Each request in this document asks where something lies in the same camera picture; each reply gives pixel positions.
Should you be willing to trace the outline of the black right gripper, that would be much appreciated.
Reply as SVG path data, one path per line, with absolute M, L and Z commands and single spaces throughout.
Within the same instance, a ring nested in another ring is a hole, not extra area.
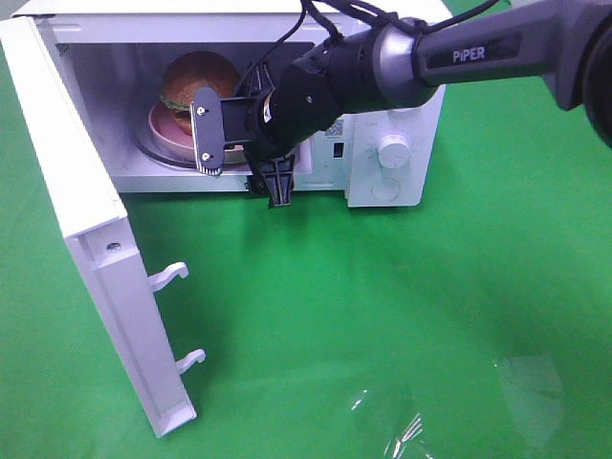
M 274 87 L 255 97 L 221 100 L 227 143 L 245 146 L 250 189 L 270 194 L 269 208 L 291 204 L 293 150 L 306 139 L 306 72 L 289 65 Z

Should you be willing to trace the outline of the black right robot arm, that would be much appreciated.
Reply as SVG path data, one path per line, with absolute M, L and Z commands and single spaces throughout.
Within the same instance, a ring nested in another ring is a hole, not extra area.
M 297 144 L 344 114 L 421 106 L 444 84 L 540 76 L 559 108 L 582 106 L 600 138 L 611 139 L 607 1 L 536 1 L 496 14 L 485 2 L 433 25 L 362 1 L 334 8 L 368 30 L 344 36 L 305 2 L 327 39 L 256 98 L 222 103 L 227 141 L 236 126 L 246 130 L 249 190 L 273 207 L 291 201 Z

